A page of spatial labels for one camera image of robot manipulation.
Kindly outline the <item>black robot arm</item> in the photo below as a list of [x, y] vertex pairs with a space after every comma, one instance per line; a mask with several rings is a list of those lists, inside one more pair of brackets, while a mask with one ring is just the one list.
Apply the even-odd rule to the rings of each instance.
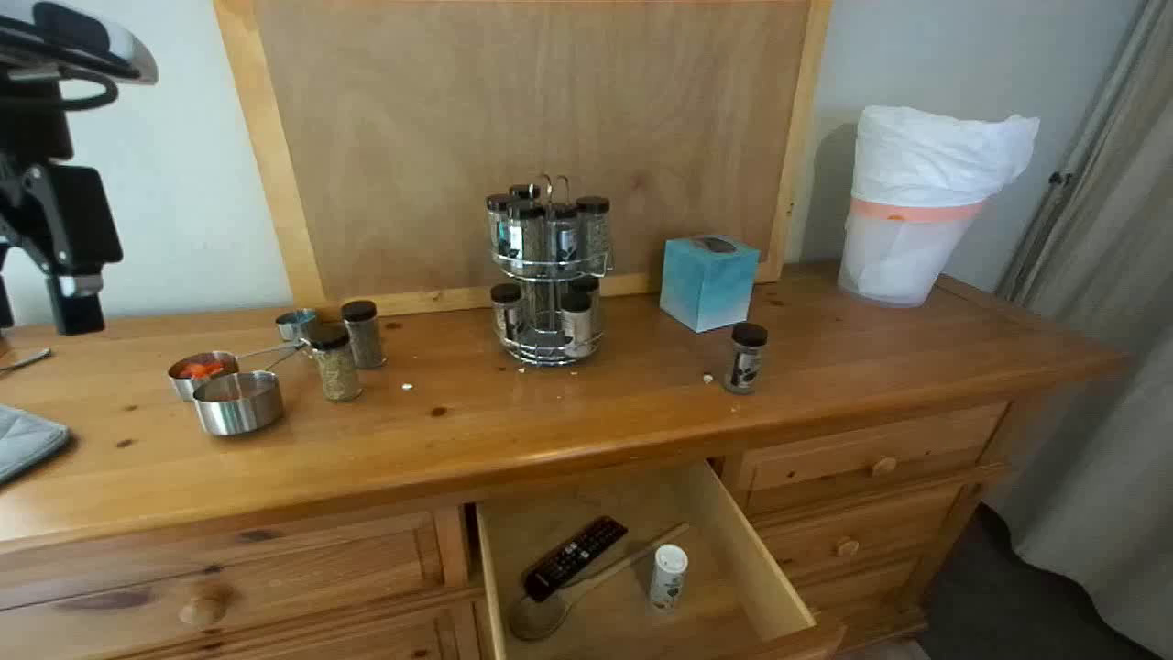
[[95, 168], [75, 167], [66, 118], [154, 86], [150, 47], [62, 0], [0, 0], [0, 266], [22, 249], [44, 275], [55, 330], [107, 327], [104, 267], [120, 238]]

